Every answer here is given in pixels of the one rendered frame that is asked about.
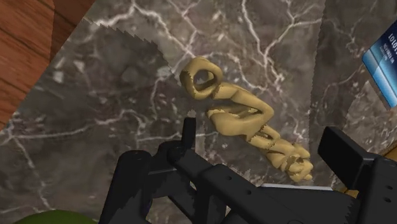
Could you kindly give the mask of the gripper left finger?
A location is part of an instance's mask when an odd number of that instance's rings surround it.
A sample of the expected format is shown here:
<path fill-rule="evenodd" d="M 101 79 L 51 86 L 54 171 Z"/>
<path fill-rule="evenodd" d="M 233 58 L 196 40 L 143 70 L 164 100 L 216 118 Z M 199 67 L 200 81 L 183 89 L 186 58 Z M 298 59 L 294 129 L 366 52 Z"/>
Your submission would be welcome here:
<path fill-rule="evenodd" d="M 99 224 L 151 224 L 155 198 L 168 197 L 192 224 L 264 224 L 261 191 L 228 167 L 194 151 L 196 120 L 185 118 L 179 141 L 155 155 L 131 150 L 117 162 Z"/>

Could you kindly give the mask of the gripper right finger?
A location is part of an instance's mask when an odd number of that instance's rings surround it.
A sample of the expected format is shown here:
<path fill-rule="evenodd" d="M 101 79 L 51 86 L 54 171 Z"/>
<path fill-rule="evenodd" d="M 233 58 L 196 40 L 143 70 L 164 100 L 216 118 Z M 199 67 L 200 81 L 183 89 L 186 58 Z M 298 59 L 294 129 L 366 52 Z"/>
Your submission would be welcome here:
<path fill-rule="evenodd" d="M 336 127 L 326 127 L 318 154 L 346 188 L 357 190 L 349 224 L 397 224 L 397 162 L 370 153 Z"/>

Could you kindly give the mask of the blue book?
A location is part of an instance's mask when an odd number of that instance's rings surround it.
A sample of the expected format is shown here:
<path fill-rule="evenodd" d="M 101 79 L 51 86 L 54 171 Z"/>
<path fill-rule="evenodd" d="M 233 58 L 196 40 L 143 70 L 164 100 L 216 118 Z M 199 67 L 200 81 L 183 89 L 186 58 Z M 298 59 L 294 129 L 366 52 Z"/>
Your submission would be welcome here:
<path fill-rule="evenodd" d="M 397 20 L 363 54 L 362 61 L 387 105 L 397 106 Z"/>

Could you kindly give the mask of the green round object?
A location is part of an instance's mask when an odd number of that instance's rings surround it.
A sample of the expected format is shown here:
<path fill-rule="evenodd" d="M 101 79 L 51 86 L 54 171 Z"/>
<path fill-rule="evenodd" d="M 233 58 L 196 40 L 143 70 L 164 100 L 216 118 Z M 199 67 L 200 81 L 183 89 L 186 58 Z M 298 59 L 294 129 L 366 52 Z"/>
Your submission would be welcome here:
<path fill-rule="evenodd" d="M 97 224 L 97 222 L 80 213 L 51 210 L 28 215 L 13 224 Z"/>

